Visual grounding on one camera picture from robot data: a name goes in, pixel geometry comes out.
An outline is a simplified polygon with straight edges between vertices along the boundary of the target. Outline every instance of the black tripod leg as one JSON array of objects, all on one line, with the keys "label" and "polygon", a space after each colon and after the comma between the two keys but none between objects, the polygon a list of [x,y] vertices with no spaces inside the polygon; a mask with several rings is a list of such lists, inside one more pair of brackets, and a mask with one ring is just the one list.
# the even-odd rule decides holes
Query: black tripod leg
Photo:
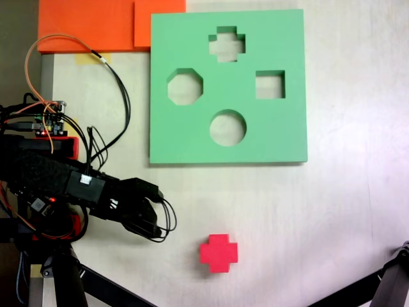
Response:
[{"label": "black tripod leg", "polygon": [[372,273],[356,283],[318,301],[310,307],[358,307],[369,302],[380,284],[382,270]]},{"label": "black tripod leg", "polygon": [[409,290],[409,276],[397,263],[383,275],[370,307],[403,307]]},{"label": "black tripod leg", "polygon": [[67,255],[54,256],[52,273],[58,307],[88,307],[78,264]]},{"label": "black tripod leg", "polygon": [[17,198],[17,213],[19,216],[27,219],[27,205],[23,203],[19,198]]},{"label": "black tripod leg", "polygon": [[111,307],[156,307],[85,265],[81,269],[81,279],[85,292]]}]

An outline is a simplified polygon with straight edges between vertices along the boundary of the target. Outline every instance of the octagonal hole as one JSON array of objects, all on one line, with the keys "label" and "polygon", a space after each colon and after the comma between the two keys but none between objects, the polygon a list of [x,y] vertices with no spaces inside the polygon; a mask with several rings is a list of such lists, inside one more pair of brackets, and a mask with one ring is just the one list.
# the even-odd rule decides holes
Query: octagonal hole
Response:
[{"label": "octagonal hole", "polygon": [[239,144],[247,132],[244,117],[234,110],[223,110],[215,115],[210,124],[212,139],[221,146]]},{"label": "octagonal hole", "polygon": [[203,94],[203,78],[193,68],[178,68],[167,79],[167,96],[178,106],[189,106]]}]

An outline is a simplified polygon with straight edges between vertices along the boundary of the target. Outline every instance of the yellow tape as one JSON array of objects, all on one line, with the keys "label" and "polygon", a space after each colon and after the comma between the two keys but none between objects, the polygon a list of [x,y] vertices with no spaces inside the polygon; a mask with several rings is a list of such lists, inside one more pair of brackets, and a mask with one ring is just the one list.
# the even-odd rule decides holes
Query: yellow tape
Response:
[{"label": "yellow tape", "polygon": [[[108,64],[111,64],[111,53],[100,53],[101,56],[107,60]],[[102,64],[102,62],[92,53],[76,53],[75,64],[77,65],[95,65]]]}]

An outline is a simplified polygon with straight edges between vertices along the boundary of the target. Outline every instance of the circuit board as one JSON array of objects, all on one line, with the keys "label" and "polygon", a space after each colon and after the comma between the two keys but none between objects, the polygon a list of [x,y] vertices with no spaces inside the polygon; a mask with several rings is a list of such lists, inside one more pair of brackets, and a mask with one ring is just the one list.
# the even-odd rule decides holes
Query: circuit board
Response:
[{"label": "circuit board", "polygon": [[[62,100],[57,100],[58,104],[51,105],[50,108],[57,113],[64,113],[66,103]],[[35,131],[36,137],[47,137],[46,130],[50,136],[67,136],[67,131],[64,130],[64,120],[56,118],[52,113],[47,113],[44,116],[45,127],[42,116],[36,116],[35,120],[41,124],[40,129]]]}]

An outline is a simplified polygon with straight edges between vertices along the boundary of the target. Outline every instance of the square hole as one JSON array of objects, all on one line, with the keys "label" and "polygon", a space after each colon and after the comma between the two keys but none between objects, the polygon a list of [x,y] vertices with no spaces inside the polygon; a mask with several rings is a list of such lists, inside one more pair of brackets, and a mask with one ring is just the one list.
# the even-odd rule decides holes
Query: square hole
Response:
[{"label": "square hole", "polygon": [[286,78],[283,70],[259,70],[256,72],[256,98],[286,98]]}]

